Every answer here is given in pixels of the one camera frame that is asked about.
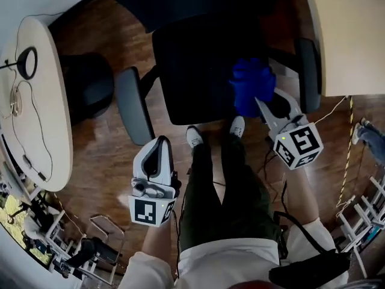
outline table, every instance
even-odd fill
[[[385,93],[385,0],[308,0],[324,96]]]
[[[12,156],[27,177],[42,189],[58,191],[66,186],[71,176],[73,151],[67,96],[57,50],[48,27],[34,17],[26,17],[21,22],[18,36],[15,32],[1,55],[1,64],[4,64],[6,59],[9,63],[15,62],[16,43],[16,58],[24,49],[30,46],[36,48],[37,69],[34,77],[28,81],[33,94],[29,85],[21,82],[23,78],[18,72],[15,79],[15,72],[9,69],[0,70],[2,132]],[[22,112],[21,115],[13,117],[12,123],[11,117],[4,117],[10,114],[11,89],[15,89],[19,83]],[[46,182],[25,164],[23,148],[17,139],[24,147],[32,166],[45,175]]]

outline dark green pants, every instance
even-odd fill
[[[222,145],[226,181],[223,204],[212,182],[210,147],[196,146],[186,189],[180,229],[182,251],[228,238],[267,238],[277,241],[280,228],[272,218],[270,197],[262,181],[245,163],[241,140],[229,136]]]

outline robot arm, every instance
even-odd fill
[[[181,185],[168,138],[160,136],[146,144],[135,156],[133,167],[131,220],[159,227],[170,218]]]
[[[314,123],[309,123],[296,100],[275,88],[271,102],[255,99],[270,128],[273,150],[291,169],[314,161],[324,148]]]

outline blue glove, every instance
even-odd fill
[[[239,59],[233,67],[234,106],[238,114],[247,117],[260,115],[255,98],[270,102],[277,84],[276,75],[271,72],[268,64],[258,58],[250,61]]]

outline chair seat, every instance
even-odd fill
[[[165,103],[175,125],[236,114],[229,79],[238,58],[266,57],[256,20],[234,13],[206,14],[153,33]]]

